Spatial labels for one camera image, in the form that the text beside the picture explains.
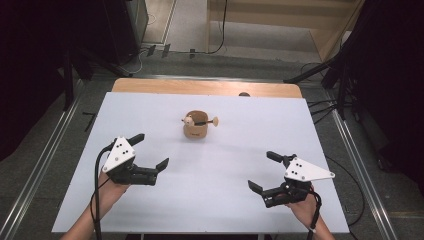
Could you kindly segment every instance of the metal frame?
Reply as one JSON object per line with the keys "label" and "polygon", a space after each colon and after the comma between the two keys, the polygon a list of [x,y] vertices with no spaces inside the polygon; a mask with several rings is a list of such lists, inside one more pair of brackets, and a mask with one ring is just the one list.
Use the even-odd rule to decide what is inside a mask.
{"label": "metal frame", "polygon": [[75,110],[79,104],[81,93],[84,90],[84,84],[81,79],[77,82],[76,90],[77,96],[74,102],[70,105],[67,111],[62,113],[62,116],[60,117],[52,135],[50,136],[43,152],[41,153],[41,156],[34,166],[31,175],[25,183],[25,186],[23,187],[18,198],[15,200],[6,221],[0,230],[0,239],[14,238],[16,231],[18,230],[31,201],[34,198],[34,195],[40,186],[44,175],[46,174],[56,149],[59,146],[60,141],[62,140],[62,137],[68,128],[68,125],[72,120]]}
{"label": "metal frame", "polygon": [[375,221],[378,228],[380,229],[381,236],[383,239],[387,240],[397,240],[397,235],[390,221],[389,215],[387,214],[386,208],[381,201],[377,190],[371,180],[370,175],[367,172],[364,161],[356,147],[356,144],[353,140],[352,135],[350,134],[348,125],[346,121],[343,121],[340,115],[337,113],[337,110],[332,112],[336,126],[340,132],[340,136],[343,139],[343,142],[346,146],[346,150],[349,154],[352,165],[355,169],[355,172],[358,176],[359,183],[364,192],[365,197],[368,200],[371,212],[374,215]]}

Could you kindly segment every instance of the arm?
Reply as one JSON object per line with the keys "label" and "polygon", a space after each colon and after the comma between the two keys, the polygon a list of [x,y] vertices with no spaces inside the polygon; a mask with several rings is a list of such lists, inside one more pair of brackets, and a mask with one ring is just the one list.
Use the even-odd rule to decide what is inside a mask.
{"label": "arm", "polygon": [[[305,225],[305,227],[307,227],[308,229],[310,228],[312,223],[312,218],[314,216],[315,208],[316,208],[316,200],[312,194],[308,194],[305,201],[297,202],[297,203],[289,203],[289,204],[286,204],[286,206],[292,210],[296,218],[303,225]],[[325,224],[324,220],[321,218],[321,216],[318,217],[315,230],[316,230],[316,232],[314,233],[315,240],[335,239],[333,234],[331,234],[330,230]]]}
{"label": "arm", "polygon": [[[112,181],[108,181],[108,176],[106,173],[101,172],[99,176],[99,185],[107,181],[99,189],[100,197],[100,219],[106,215],[112,209],[113,204],[115,204],[121,196],[128,189],[129,185],[115,184]],[[96,215],[96,202],[92,201],[93,214]],[[74,223],[74,225],[68,230],[65,235],[62,236],[62,240],[68,239],[90,239],[91,234],[94,231],[93,219],[91,218],[90,204],[85,208],[81,216]]]}

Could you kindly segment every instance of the gray floor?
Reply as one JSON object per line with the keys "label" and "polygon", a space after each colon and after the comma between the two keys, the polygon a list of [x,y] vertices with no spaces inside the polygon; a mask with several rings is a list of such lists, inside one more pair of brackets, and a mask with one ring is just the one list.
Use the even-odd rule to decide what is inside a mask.
{"label": "gray floor", "polygon": [[[184,54],[170,54],[167,58],[161,58],[160,52],[150,57],[142,56],[142,60],[143,70],[136,76],[228,77],[261,82],[275,82],[297,76],[304,65],[275,60],[204,55],[189,59]],[[136,60],[127,67],[137,67]],[[113,82],[116,80],[116,77],[104,69],[95,68],[95,71],[95,77],[91,81],[84,82],[81,98],[72,120],[64,132],[21,224],[17,228],[14,239],[59,238],[59,235],[51,233],[51,228],[89,135],[89,131],[85,132],[85,129],[89,124],[90,116],[84,115],[83,112],[96,113],[105,93],[111,90]],[[317,74],[317,76],[312,76],[309,80],[299,84],[303,96],[308,101],[327,99],[326,91],[319,86],[320,78],[321,75]],[[2,222],[6,220],[13,202],[23,189],[26,180],[42,154],[43,148],[62,114],[62,106],[63,96],[52,104],[44,117],[27,135],[19,149],[9,158],[0,162],[0,174],[5,176],[3,181],[0,182],[0,220]],[[311,110],[317,110],[324,106],[326,104],[316,106]],[[363,156],[367,170],[390,216],[398,238],[420,239],[420,226],[424,224],[422,217],[424,198],[419,194],[416,184],[402,174],[388,174],[378,168],[374,151],[365,132],[358,123],[351,119],[349,111],[346,112],[351,134]],[[324,153],[344,166],[356,178],[355,170],[332,115],[328,115],[323,121],[316,124],[316,129]],[[352,223],[360,216],[362,208],[363,199],[359,188],[339,165],[332,161],[328,163],[331,171],[334,171],[337,175],[334,182],[345,210],[346,220],[348,223]],[[384,239],[374,215],[370,211],[368,202],[365,202],[364,214],[358,223],[351,227],[351,231],[358,239]],[[125,238],[123,235],[113,234],[105,234],[104,237],[105,239]],[[305,239],[305,237],[306,235],[279,235],[277,238]],[[339,234],[337,239],[353,239],[353,237],[349,234]]]}

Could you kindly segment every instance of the black curtain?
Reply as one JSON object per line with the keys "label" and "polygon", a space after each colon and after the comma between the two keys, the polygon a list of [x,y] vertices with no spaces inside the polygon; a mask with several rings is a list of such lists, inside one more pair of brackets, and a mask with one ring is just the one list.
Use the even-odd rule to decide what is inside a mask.
{"label": "black curtain", "polygon": [[[323,86],[349,81],[386,138],[378,154],[424,186],[424,2],[368,0]],[[341,89],[341,96],[346,94]],[[368,133],[374,129],[368,126]]]}
{"label": "black curtain", "polygon": [[64,90],[63,63],[49,1],[0,1],[0,160]]}

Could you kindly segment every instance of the white table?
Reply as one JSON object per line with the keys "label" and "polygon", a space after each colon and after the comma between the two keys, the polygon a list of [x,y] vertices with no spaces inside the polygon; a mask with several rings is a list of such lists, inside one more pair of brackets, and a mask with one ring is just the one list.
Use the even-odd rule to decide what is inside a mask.
{"label": "white table", "polygon": [[[204,139],[185,138],[181,118],[191,110],[217,116],[219,126],[209,126]],[[139,133],[146,138],[134,146],[134,163],[153,168],[169,157],[168,168],[156,186],[132,186],[103,218],[103,232],[306,232],[288,208],[266,208],[247,185],[269,189],[284,181],[283,164],[266,151],[328,169],[304,99],[147,93],[106,95],[53,232],[67,231],[87,206],[99,151],[117,136]],[[333,180],[313,184],[330,231],[348,232]]]}

